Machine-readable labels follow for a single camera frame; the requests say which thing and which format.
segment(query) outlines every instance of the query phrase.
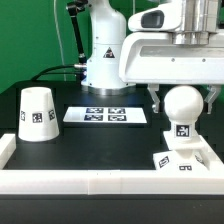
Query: robot logo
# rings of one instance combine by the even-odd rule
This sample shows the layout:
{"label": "robot logo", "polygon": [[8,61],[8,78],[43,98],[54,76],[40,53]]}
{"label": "robot logo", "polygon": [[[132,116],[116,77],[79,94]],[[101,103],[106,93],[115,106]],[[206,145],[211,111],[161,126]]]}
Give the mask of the robot logo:
{"label": "robot logo", "polygon": [[103,56],[104,58],[115,58],[113,51],[109,47],[105,55]]}

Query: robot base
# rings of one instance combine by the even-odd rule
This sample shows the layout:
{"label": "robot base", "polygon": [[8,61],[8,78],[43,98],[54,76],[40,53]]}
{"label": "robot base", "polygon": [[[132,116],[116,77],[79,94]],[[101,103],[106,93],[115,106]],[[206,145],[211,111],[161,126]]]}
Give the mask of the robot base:
{"label": "robot base", "polygon": [[124,95],[124,94],[135,92],[135,85],[127,84],[127,86],[123,88],[106,89],[106,88],[92,87],[92,86],[86,85],[85,82],[82,82],[82,90],[93,93],[93,94],[97,94],[97,95],[117,96],[117,95]]}

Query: white block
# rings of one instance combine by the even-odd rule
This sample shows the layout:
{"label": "white block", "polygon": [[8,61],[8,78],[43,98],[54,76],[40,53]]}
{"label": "white block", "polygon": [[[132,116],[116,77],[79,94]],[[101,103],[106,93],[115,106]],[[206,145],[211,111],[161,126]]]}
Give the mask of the white block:
{"label": "white block", "polygon": [[15,149],[15,134],[4,134],[0,139],[0,169],[4,168]]}

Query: white robot body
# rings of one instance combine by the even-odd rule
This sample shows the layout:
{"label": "white robot body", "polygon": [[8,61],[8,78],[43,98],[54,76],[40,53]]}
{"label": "white robot body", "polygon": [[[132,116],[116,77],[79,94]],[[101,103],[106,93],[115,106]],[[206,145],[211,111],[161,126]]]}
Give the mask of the white robot body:
{"label": "white robot body", "polygon": [[119,78],[122,44],[126,37],[126,20],[111,8],[108,0],[90,0],[93,49],[87,61],[87,78],[82,82],[90,92],[113,95],[128,86]]}

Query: white platform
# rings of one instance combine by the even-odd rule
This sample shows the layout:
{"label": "white platform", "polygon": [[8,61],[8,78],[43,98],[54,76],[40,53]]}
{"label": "white platform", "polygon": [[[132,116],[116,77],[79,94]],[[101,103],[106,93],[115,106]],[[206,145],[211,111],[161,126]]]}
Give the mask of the white platform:
{"label": "white platform", "polygon": [[[7,160],[15,149],[8,136]],[[212,194],[224,195],[224,166],[209,147],[200,172],[162,170],[1,170],[0,194]]]}
{"label": "white platform", "polygon": [[81,123],[147,123],[142,108],[69,107],[64,122]]}

